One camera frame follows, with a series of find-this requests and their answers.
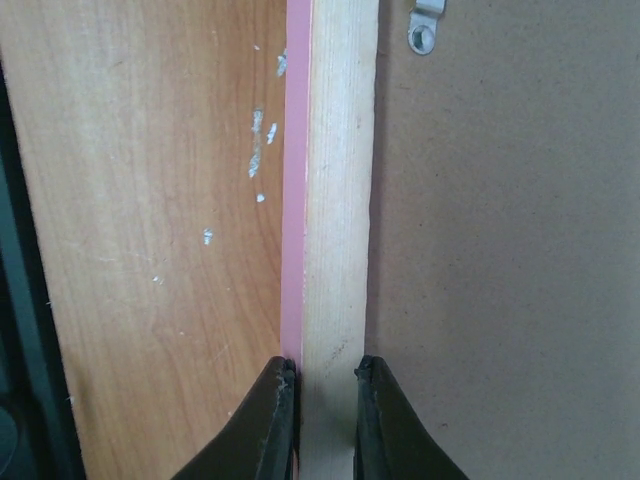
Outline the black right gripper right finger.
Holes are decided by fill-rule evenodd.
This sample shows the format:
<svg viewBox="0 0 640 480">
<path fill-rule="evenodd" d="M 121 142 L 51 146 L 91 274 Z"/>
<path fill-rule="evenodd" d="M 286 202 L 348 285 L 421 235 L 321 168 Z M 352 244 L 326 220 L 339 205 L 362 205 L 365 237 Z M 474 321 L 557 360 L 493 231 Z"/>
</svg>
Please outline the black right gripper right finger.
<svg viewBox="0 0 640 480">
<path fill-rule="evenodd" d="M 427 432 L 383 358 L 364 356 L 355 375 L 355 479 L 467 477 Z"/>
</svg>

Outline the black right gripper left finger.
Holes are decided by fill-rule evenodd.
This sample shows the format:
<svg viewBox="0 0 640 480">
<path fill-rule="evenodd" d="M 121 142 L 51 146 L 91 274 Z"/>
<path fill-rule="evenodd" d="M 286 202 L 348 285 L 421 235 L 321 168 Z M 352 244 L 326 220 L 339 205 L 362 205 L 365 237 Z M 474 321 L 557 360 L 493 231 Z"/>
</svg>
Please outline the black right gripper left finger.
<svg viewBox="0 0 640 480">
<path fill-rule="evenodd" d="M 271 358 L 224 428 L 174 477 L 291 479 L 295 386 L 294 362 Z"/>
</svg>

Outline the pink wooden photo frame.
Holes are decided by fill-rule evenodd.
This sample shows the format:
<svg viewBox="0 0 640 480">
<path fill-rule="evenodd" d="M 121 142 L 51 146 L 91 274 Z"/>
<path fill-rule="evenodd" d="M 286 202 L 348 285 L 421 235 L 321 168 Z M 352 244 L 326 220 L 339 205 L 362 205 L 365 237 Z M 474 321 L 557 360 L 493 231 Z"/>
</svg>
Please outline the pink wooden photo frame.
<svg viewBox="0 0 640 480">
<path fill-rule="evenodd" d="M 298 475 L 349 479 L 364 354 L 472 479 L 639 475 L 639 5 L 286 12 Z"/>
</svg>

